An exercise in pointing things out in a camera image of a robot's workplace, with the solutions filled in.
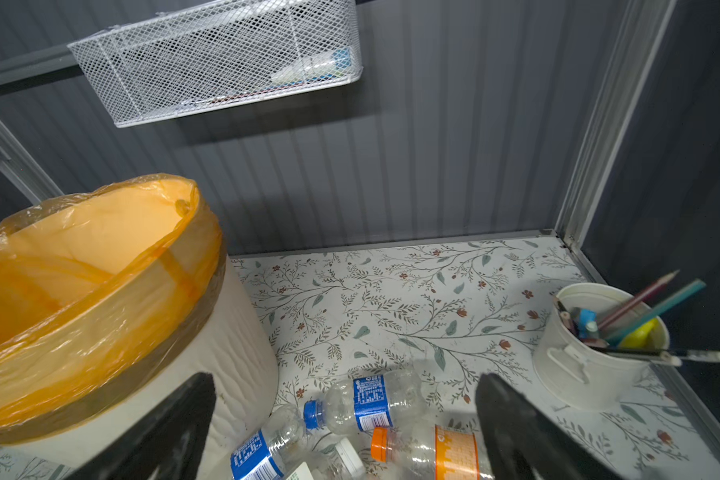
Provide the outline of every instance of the red pencil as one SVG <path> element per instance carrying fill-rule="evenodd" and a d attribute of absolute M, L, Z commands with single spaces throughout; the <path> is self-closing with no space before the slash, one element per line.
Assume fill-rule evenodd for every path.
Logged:
<path fill-rule="evenodd" d="M 637 295 L 634 295 L 634 297 L 632 297 L 630 300 L 625 302 L 615 312 L 606 316 L 602 320 L 599 320 L 597 322 L 598 330 L 602 331 L 603 329 L 608 327 L 608 325 L 610 325 L 611 323 L 617 321 L 619 318 L 624 316 L 625 313 L 632 310 L 638 303 L 640 303 L 644 300 L 647 300 L 648 298 L 652 297 L 654 294 L 661 291 L 662 288 L 664 288 L 667 285 L 667 283 L 671 282 L 672 279 L 675 278 L 675 275 L 677 275 L 678 272 L 680 272 L 680 270 L 675 270 L 671 274 L 666 274 L 666 275 L 662 276 L 657 281 L 651 283 L 650 285 L 648 285 L 647 287 L 642 289 L 642 291 L 640 293 L 638 293 Z"/>

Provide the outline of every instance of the white wire basket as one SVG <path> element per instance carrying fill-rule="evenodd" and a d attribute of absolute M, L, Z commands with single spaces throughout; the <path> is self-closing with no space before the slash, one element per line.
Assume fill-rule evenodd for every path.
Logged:
<path fill-rule="evenodd" d="M 354 82 L 355 0 L 217 0 L 68 45 L 119 128 Z"/>

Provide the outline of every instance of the yellow object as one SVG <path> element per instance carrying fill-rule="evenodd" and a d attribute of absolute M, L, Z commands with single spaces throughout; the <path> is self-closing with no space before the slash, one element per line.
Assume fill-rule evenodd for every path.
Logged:
<path fill-rule="evenodd" d="M 473 433 L 462 433 L 436 426 L 434 428 L 434 477 L 480 478 L 478 442 Z"/>
<path fill-rule="evenodd" d="M 654 328 L 656 328 L 659 325 L 659 321 L 656 319 L 652 319 L 649 322 L 643 323 L 643 326 L 634 332 L 630 333 L 629 335 L 624 337 L 624 340 L 622 340 L 619 343 L 620 349 L 644 349 L 646 348 L 646 343 L 648 343 L 648 337 L 653 331 Z"/>
<path fill-rule="evenodd" d="M 0 443 L 96 415 L 170 363 L 216 302 L 222 243 L 195 182 L 167 174 L 3 220 Z"/>

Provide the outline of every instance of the white bottle cap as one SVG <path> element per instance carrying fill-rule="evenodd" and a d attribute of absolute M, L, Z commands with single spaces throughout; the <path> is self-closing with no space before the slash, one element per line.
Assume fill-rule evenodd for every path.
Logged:
<path fill-rule="evenodd" d="M 344 466 L 349 471 L 349 475 L 352 478 L 364 478 L 365 467 L 362 464 L 360 456 L 358 456 L 352 444 L 349 442 L 349 438 L 342 438 L 342 440 L 336 444 L 336 452 L 342 459 Z"/>

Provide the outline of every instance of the blue bottle cap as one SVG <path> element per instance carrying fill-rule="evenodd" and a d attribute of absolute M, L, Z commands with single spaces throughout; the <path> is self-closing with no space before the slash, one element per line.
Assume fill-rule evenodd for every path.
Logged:
<path fill-rule="evenodd" d="M 586 325 L 589 322 L 594 322 L 596 316 L 597 314 L 592 310 L 583 308 L 581 309 L 581 313 L 579 313 L 579 323 L 581 325 Z"/>
<path fill-rule="evenodd" d="M 317 401 L 309 400 L 304 404 L 304 423 L 308 430 L 319 428 L 317 424 Z"/>

